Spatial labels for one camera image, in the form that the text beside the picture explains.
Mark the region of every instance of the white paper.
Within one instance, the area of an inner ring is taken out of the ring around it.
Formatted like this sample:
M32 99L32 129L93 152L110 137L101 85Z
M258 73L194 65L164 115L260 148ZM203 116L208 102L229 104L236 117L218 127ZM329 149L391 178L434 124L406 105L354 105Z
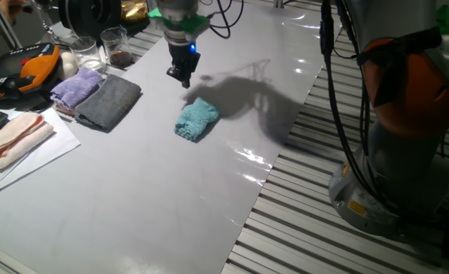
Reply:
M14 119L23 113L16 110L0 111L7 113L9 119ZM31 153L12 164L7 170L0 172L0 189L34 172L81 144L53 108L45 110L42 115L45 121L54 127L55 134L37 146Z

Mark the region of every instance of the light blue towel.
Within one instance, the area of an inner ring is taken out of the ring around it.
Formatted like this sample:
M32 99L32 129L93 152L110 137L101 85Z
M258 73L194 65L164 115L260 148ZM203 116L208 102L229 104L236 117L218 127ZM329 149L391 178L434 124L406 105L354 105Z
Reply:
M177 119L174 132L185 139L195 141L209 123L216 121L219 111L201 98L194 104L184 107Z

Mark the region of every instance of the metal grating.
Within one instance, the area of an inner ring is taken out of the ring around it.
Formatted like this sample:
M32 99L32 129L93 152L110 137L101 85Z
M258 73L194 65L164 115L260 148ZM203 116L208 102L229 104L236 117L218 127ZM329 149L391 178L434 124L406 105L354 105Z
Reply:
M273 6L272 0L246 2ZM292 2L285 8L319 12L320 4ZM136 59L162 36L161 31L147 29L131 38ZM354 54L344 33L335 47L342 56ZM361 74L355 61L338 56L332 61L342 122L350 145L356 147ZM124 71L109 65L107 73ZM449 134L445 141L449 155ZM345 160L322 70L221 273L449 273L449 263L441 260L440 231L392 241L363 233L338 216L327 188Z

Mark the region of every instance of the white sheet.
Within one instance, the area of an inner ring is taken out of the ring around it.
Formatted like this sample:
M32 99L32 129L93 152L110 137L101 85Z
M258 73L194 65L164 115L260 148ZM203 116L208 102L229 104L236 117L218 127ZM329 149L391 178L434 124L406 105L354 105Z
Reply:
M7 113L9 119L14 119L23 113L16 110L0 111ZM45 110L42 115L45 121L54 127L56 134L50 136L42 145L36 147L30 154L23 156L22 159L12 164L7 170L0 172L0 189L48 164L81 144L53 108Z
M229 40L198 38L189 90L158 42L124 74L143 96L111 133L72 123L80 148L0 192L0 249L40 273L219 273L323 65L319 23L245 5ZM174 134L196 95L223 115L199 143Z

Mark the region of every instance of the gold object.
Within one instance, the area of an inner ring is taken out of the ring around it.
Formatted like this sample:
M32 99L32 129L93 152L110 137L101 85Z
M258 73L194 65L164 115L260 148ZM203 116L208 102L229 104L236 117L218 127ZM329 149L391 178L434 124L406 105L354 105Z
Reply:
M145 0L121 1L121 21L126 24L142 22L148 16Z

